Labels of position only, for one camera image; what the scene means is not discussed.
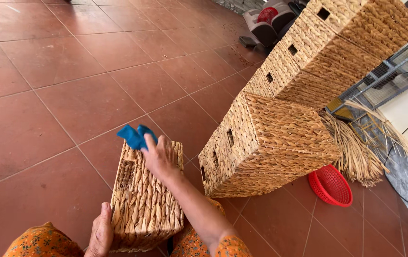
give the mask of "bundle of dried straw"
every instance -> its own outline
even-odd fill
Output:
[[[377,156],[356,136],[344,122],[327,112],[321,112],[321,121],[335,139],[342,156],[334,166],[348,179],[370,188],[382,181],[383,170],[390,172]]]
[[[390,121],[387,120],[382,114],[379,114],[377,111],[373,111],[367,108],[366,106],[359,104],[353,100],[345,101],[345,105],[365,111],[380,121],[378,125],[382,129],[382,133],[385,135],[385,145],[387,146],[386,153],[384,153],[385,156],[388,155],[389,140],[391,141],[390,142],[391,145],[402,147],[402,149],[404,149],[404,153],[408,155],[408,141],[404,138],[401,132],[396,130],[395,127],[390,123]]]

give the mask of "metal frame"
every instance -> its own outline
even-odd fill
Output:
[[[373,88],[374,86],[378,85],[380,82],[384,81],[384,79],[388,78],[389,76],[394,74],[396,71],[403,71],[402,66],[408,62],[408,57],[406,59],[404,59],[402,62],[400,62],[399,64],[396,64],[394,62],[394,60],[397,57],[401,56],[403,53],[405,53],[405,51],[407,49],[408,49],[408,44],[406,44],[403,48],[401,48],[399,51],[394,53],[388,60],[383,61],[383,63],[388,67],[388,71],[386,73],[384,73],[382,76],[378,77],[378,76],[376,76],[376,74],[373,73],[373,71],[369,72],[368,75],[371,76],[374,79],[374,81],[371,84],[367,85],[362,90],[358,90],[358,93],[356,93],[354,95],[351,95],[351,94],[353,94],[355,89],[357,89],[362,83],[364,83],[363,79],[358,81],[356,84],[352,85],[348,90],[346,90],[345,92],[343,92],[339,96],[340,100],[342,102],[344,102],[345,100],[348,100],[348,99],[356,100],[356,98],[358,96],[362,95],[367,90],[369,90],[369,89]],[[400,91],[397,91],[396,94],[391,95],[390,97],[384,99],[382,102],[377,103],[375,106],[371,106],[371,108],[376,109],[376,108],[384,105],[386,102],[390,101],[391,99],[393,99],[394,97],[401,94],[402,92],[404,92],[407,89],[408,89],[408,86],[405,86]],[[331,114],[335,114],[342,107],[344,107],[344,105],[345,105],[344,103],[341,103],[337,108],[334,108],[332,111],[328,107],[325,107],[325,109],[326,109],[327,112],[329,112]]]

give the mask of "red plastic colander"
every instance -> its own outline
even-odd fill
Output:
[[[309,184],[316,195],[329,204],[349,207],[353,202],[347,181],[331,164],[310,173]]]
[[[267,23],[270,24],[272,22],[272,19],[277,14],[278,14],[278,11],[274,7],[266,7],[264,9],[262,9],[260,14],[258,15],[258,21],[257,22],[264,21],[264,22],[267,22]]]

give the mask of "finger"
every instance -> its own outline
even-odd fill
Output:
[[[144,154],[144,156],[148,155],[148,150],[146,148],[141,148],[140,151]]]
[[[156,143],[155,143],[155,140],[153,139],[152,135],[150,135],[149,133],[145,133],[144,134],[144,139],[145,139],[145,143],[147,144],[147,147],[148,147],[147,150],[155,149]]]
[[[161,136],[158,138],[158,145],[166,146],[169,142],[170,142],[169,138],[167,138],[167,137],[164,136],[164,135],[161,135]]]
[[[101,205],[101,214],[99,215],[100,221],[104,224],[110,224],[112,218],[112,209],[108,202],[103,202]]]

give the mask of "electric cable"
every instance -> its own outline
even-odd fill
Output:
[[[394,148],[394,146],[392,145],[392,146],[390,147],[390,150],[388,151],[388,154],[387,154],[386,158],[385,158],[384,166],[386,166],[386,162],[388,161],[388,157],[390,157],[390,153],[391,153],[391,150],[392,150],[393,148]],[[393,188],[393,190],[395,190],[395,192],[396,192],[404,201],[406,201],[406,202],[408,203],[407,199],[405,199],[405,198],[396,190],[396,188],[393,186],[393,184],[391,184],[390,180],[388,179],[388,176],[387,176],[386,171],[383,170],[383,172],[384,172],[384,174],[385,174],[386,180],[388,181],[388,184],[390,184],[390,186]]]

